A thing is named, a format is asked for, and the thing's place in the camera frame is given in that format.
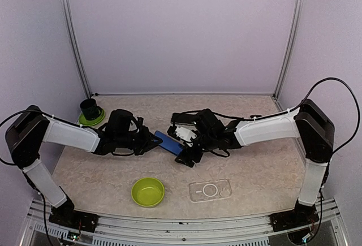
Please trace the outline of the blue smartphone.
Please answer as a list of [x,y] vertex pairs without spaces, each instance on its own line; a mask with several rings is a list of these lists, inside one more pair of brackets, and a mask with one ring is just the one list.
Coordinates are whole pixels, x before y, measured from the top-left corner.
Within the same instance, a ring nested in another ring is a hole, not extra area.
[[162,142],[158,145],[162,149],[170,152],[175,156],[178,156],[182,152],[183,145],[172,139],[170,136],[165,135],[161,131],[156,131],[155,136],[162,140]]

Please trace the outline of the right aluminium frame post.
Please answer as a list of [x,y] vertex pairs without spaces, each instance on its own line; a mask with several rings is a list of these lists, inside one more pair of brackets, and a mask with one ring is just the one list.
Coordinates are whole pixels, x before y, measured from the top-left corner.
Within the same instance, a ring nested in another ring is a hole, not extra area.
[[283,61],[282,61],[282,68],[279,73],[277,85],[276,85],[276,88],[273,93],[274,98],[276,100],[279,100],[279,98],[281,97],[282,88],[283,88],[285,80],[286,80],[287,71],[288,71],[288,68],[290,65],[290,60],[292,57],[292,52],[294,49],[294,45],[295,45],[295,41],[296,41],[296,37],[297,37],[297,33],[298,33],[300,16],[301,16],[301,12],[303,9],[303,1],[304,0],[295,0],[294,10],[293,10],[293,14],[292,14],[291,27],[290,27],[290,31],[289,31],[289,35],[288,35],[286,50],[285,50],[285,53],[283,56]]

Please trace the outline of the dark green mug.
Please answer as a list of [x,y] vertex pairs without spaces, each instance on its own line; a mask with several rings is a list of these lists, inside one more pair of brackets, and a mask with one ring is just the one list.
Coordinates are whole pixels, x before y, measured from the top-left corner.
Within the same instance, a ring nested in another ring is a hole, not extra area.
[[83,100],[80,103],[81,112],[84,114],[87,120],[93,120],[96,119],[99,114],[100,110],[97,106],[97,102],[93,98],[89,98],[86,100]]

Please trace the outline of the green bowl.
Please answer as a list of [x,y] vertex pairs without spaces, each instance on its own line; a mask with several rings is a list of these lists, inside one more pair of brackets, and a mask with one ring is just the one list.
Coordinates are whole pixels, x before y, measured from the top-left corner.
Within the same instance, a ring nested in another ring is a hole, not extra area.
[[141,178],[131,189],[133,201],[144,208],[152,208],[161,203],[165,196],[164,184],[156,178]]

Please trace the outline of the left aluminium frame post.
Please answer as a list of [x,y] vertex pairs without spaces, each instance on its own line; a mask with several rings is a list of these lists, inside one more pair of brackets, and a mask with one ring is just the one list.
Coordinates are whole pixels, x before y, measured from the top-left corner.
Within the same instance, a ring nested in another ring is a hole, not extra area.
[[86,98],[91,98],[92,91],[91,91],[91,87],[89,85],[89,81],[88,81],[88,78],[87,78],[87,75],[85,72],[85,68],[83,65],[83,61],[82,61],[81,55],[80,55],[79,44],[78,44],[78,41],[76,38],[76,32],[75,32],[75,28],[74,28],[74,24],[73,24],[73,19],[72,19],[70,0],[61,0],[61,3],[62,3],[62,9],[63,9],[65,22],[66,22],[68,37],[70,40],[71,50],[72,50],[72,53],[74,56],[76,69],[79,74],[81,86],[83,88]]

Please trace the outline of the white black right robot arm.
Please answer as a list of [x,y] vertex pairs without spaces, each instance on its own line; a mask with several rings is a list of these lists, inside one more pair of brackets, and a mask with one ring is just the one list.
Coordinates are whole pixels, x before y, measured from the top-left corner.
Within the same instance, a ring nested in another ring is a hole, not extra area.
[[281,139],[300,139],[305,151],[305,173],[292,210],[273,214],[277,223],[300,226],[319,219],[318,195],[324,186],[333,155],[335,127],[325,113],[310,99],[279,113],[232,117],[221,122],[221,114],[211,109],[174,113],[167,130],[169,136],[183,143],[176,162],[193,167],[204,153],[227,158],[230,150]]

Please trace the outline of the front aluminium rail base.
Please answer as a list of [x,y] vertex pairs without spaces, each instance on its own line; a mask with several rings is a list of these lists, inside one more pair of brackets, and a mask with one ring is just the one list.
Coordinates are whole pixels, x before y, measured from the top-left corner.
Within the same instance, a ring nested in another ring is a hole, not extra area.
[[44,223],[49,205],[33,200],[18,245],[271,245],[291,244],[307,226],[276,229],[266,214],[214,219],[151,219],[100,214],[93,231]]

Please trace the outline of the aluminium frame post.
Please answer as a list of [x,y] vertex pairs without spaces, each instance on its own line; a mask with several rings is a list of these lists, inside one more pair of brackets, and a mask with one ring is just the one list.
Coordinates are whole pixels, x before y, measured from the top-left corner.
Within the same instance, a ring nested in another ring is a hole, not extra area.
[[282,68],[279,73],[277,85],[276,85],[276,88],[273,93],[274,98],[276,100],[279,100],[279,98],[281,97],[282,88],[283,88],[285,80],[286,80],[287,71],[288,71],[288,68],[290,65],[290,60],[292,57],[292,52],[294,49],[294,45],[295,45],[295,41],[296,41],[296,37],[297,37],[297,33],[298,33],[300,16],[301,16],[301,12],[303,9],[303,1],[304,0],[295,0],[294,10],[293,10],[293,14],[292,14],[291,27],[290,27],[290,31],[289,31],[289,35],[288,35],[286,50],[285,50],[285,53],[283,56],[283,61],[282,61]]
[[79,44],[78,44],[78,41],[76,38],[76,32],[75,32],[75,28],[74,28],[74,24],[73,24],[73,19],[72,19],[70,0],[61,0],[61,3],[62,3],[62,9],[63,9],[65,22],[66,22],[68,37],[70,40],[71,50],[72,50],[72,53],[74,56],[76,69],[79,74],[81,86],[83,88],[86,98],[91,98],[92,91],[91,91],[91,87],[89,85],[89,81],[88,81],[88,78],[87,78],[87,75],[85,72],[85,68],[83,65],[83,61],[82,61],[81,55],[80,55]]

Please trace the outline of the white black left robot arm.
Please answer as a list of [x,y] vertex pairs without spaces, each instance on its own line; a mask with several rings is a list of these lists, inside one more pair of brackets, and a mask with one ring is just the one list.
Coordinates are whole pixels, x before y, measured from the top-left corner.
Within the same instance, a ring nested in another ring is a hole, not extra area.
[[36,105],[12,115],[15,121],[5,132],[12,165],[18,167],[30,185],[51,204],[50,222],[62,226],[82,226],[86,221],[95,225],[98,216],[75,210],[64,190],[53,180],[40,159],[44,143],[83,150],[97,156],[116,156],[118,149],[142,155],[162,143],[149,131],[142,117],[123,109],[113,110],[108,121],[99,128],[74,124],[45,113]]

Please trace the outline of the green saucer plate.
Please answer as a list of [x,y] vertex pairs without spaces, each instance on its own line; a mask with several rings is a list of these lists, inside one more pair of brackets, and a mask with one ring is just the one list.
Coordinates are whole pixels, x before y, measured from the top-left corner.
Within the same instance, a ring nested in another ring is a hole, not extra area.
[[79,116],[79,120],[78,120],[79,124],[82,124],[83,126],[91,127],[91,126],[95,126],[95,125],[101,123],[105,119],[105,111],[101,107],[99,107],[99,110],[100,110],[99,116],[93,120],[87,120],[86,117],[84,116],[84,114],[81,113]]

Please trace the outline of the clear phone case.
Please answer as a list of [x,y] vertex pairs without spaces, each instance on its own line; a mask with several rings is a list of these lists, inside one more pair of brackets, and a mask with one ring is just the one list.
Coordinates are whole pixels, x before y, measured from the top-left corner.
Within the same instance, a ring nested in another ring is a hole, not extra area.
[[189,196],[192,202],[223,200],[232,195],[228,179],[189,184]]

